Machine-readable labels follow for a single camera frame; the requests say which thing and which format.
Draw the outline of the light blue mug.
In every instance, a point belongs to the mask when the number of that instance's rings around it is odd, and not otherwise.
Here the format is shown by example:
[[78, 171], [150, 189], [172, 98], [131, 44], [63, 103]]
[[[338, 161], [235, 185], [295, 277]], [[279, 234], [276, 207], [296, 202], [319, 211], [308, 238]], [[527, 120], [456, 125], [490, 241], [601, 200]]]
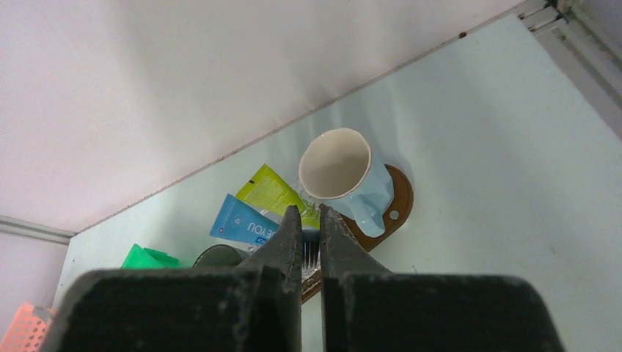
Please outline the light blue mug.
[[358, 131], [337, 128], [316, 137], [299, 162], [304, 190], [356, 222], [364, 235], [386, 231], [383, 215], [395, 197], [392, 178]]

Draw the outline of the black mug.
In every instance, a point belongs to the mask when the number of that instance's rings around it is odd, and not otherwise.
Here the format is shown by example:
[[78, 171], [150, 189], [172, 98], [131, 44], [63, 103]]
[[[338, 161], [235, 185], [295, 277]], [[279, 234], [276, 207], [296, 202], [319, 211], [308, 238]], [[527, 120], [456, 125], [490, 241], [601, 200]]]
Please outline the black mug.
[[206, 249], [194, 262], [193, 268], [236, 267], [250, 257], [250, 253], [227, 244], [216, 244]]

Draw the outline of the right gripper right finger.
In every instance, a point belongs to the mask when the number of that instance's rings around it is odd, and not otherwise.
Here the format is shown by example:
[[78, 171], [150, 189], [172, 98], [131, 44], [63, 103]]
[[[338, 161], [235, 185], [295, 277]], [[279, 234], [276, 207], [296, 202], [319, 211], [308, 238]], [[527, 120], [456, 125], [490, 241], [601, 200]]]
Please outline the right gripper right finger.
[[563, 351], [549, 310], [517, 276], [398, 274], [321, 207], [326, 351]]

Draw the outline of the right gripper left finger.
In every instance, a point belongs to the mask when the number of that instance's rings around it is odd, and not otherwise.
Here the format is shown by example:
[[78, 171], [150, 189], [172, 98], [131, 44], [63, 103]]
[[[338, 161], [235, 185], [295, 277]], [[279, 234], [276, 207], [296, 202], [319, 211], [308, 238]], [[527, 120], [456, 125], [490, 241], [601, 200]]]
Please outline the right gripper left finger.
[[43, 351], [300, 351], [301, 216], [234, 267], [102, 269], [80, 276]]

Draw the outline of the clear acrylic holder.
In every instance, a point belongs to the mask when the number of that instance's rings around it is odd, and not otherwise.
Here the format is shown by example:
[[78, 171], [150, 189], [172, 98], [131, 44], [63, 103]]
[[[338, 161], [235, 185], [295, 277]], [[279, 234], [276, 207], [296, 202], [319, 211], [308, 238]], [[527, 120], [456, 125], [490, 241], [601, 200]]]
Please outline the clear acrylic holder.
[[244, 265], [267, 265], [287, 273], [287, 264], [299, 259], [301, 281], [310, 281], [320, 271], [319, 249], [319, 207], [317, 201], [304, 189], [299, 180], [290, 187], [301, 199], [298, 211], [294, 214], [285, 212], [279, 221], [277, 232], [251, 256], [243, 261]]

